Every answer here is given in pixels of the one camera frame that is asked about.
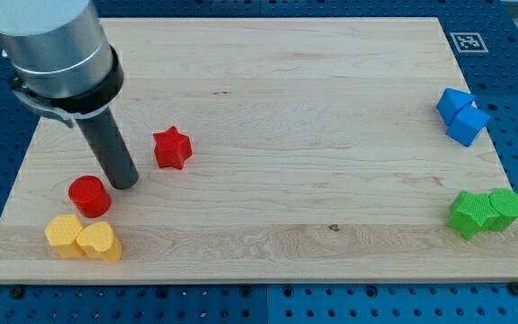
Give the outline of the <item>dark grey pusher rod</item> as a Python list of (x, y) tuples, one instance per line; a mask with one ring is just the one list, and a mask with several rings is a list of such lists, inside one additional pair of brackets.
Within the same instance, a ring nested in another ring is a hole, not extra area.
[(138, 181), (138, 170), (110, 108), (79, 114), (76, 123), (111, 186), (118, 190), (134, 186)]

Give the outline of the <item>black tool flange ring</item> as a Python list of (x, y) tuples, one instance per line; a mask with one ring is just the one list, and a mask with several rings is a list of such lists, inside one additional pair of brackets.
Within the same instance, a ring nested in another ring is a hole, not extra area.
[(15, 73), (7, 80), (13, 94), (31, 113), (64, 123), (73, 128), (76, 119), (101, 113), (122, 89), (124, 73), (118, 54), (110, 45), (112, 66), (106, 77), (90, 90), (65, 98), (50, 98), (36, 94)]

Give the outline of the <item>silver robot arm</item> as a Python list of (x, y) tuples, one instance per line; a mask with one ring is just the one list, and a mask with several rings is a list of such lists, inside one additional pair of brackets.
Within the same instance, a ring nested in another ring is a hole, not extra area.
[(15, 73), (9, 85), (32, 113), (78, 126), (112, 187), (138, 171), (109, 104), (124, 81), (92, 0), (0, 0), (0, 46)]

